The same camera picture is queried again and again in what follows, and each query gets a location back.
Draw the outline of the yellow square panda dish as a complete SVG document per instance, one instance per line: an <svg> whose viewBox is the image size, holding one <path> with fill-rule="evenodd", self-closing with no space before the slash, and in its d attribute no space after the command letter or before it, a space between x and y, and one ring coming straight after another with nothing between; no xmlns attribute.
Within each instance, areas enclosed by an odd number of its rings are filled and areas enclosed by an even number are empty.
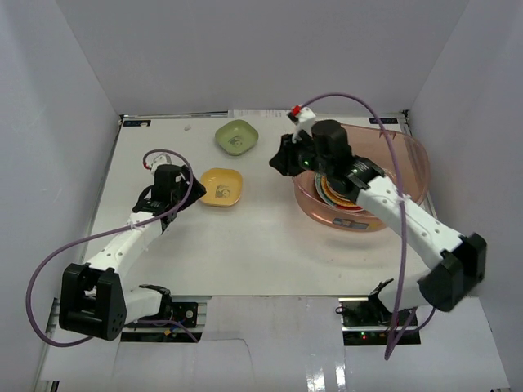
<svg viewBox="0 0 523 392"><path fill-rule="evenodd" d="M232 207L241 197L243 177L233 169L212 168L199 181L206 189L200 202L211 207Z"/></svg>

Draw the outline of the red floral round plate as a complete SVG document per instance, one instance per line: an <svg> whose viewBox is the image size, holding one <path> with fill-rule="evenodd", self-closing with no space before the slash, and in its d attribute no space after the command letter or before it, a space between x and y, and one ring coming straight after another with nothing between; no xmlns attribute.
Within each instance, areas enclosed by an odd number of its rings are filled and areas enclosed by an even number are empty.
<svg viewBox="0 0 523 392"><path fill-rule="evenodd" d="M334 203L332 201L330 201L323 193L322 189L320 188L320 179L319 177L322 176L320 174L315 174L315 190L316 190L316 193L320 196L320 198L327 204L329 205L330 207L334 207L334 208L337 208L337 209L341 209L341 210L345 210L345 211L349 211L347 209L343 209L343 208L340 208L338 206L335 206Z"/></svg>

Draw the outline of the green square panda dish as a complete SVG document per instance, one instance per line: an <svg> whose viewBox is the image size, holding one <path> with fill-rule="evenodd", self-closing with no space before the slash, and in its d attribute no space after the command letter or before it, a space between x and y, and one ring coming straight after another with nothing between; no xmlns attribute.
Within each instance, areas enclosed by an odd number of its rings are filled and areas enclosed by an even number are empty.
<svg viewBox="0 0 523 392"><path fill-rule="evenodd" d="M216 143L229 155L240 156L258 142L257 130L243 119L228 122L215 132Z"/></svg>

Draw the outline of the woven bamboo round tray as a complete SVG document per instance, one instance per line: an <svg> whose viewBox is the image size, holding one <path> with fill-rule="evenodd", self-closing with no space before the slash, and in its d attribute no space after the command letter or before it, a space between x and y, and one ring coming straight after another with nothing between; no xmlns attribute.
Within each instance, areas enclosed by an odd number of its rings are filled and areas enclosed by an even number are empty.
<svg viewBox="0 0 523 392"><path fill-rule="evenodd" d="M341 196L339 193L334 191L330 184L328 183L325 176L320 176L320 188L322 189L324 195L334 203L335 206L338 206L349 211L362 211L362 208L357 206L355 203L349 199Z"/></svg>

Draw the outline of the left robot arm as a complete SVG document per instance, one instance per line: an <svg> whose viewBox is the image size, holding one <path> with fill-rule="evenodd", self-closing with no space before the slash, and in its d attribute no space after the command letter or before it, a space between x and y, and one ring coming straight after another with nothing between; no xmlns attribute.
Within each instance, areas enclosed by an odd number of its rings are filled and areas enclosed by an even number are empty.
<svg viewBox="0 0 523 392"><path fill-rule="evenodd" d="M140 193L124 231L84 264L70 264L65 269L60 328L113 341L126 325L141 319L156 326L168 323L173 308L167 288L141 284L125 290L123 281L149 245L167 231L177 213L205 193L188 166L157 166L153 184Z"/></svg>

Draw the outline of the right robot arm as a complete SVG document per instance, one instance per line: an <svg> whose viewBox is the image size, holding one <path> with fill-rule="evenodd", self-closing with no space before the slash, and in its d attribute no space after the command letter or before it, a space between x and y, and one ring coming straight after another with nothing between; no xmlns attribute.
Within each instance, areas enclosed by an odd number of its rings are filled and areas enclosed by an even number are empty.
<svg viewBox="0 0 523 392"><path fill-rule="evenodd" d="M334 189L376 216L397 233L403 249L411 247L427 267L415 276L399 273L369 294L369 317L386 326L399 311L430 305L450 312L485 278L487 242L469 236L431 216L372 160L353 154L346 130L335 120L322 120L284 134L270 166L283 176L314 172Z"/></svg>

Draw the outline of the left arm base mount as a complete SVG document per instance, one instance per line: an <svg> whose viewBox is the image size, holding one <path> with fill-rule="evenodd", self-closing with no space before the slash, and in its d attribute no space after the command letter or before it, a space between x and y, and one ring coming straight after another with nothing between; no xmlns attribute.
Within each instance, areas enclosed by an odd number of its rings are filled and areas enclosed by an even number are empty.
<svg viewBox="0 0 523 392"><path fill-rule="evenodd" d="M150 316L128 324L120 340L135 343L198 343L205 321L204 303L173 302L165 315Z"/></svg>

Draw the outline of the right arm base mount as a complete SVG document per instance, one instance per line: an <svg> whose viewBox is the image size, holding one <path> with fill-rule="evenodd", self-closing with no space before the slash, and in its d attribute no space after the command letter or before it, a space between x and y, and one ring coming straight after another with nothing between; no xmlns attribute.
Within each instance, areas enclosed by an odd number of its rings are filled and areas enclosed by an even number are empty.
<svg viewBox="0 0 523 392"><path fill-rule="evenodd" d="M334 312L340 317L344 346L386 346L391 316L383 305L378 304L378 293L392 279L379 283L363 300L340 300Z"/></svg>

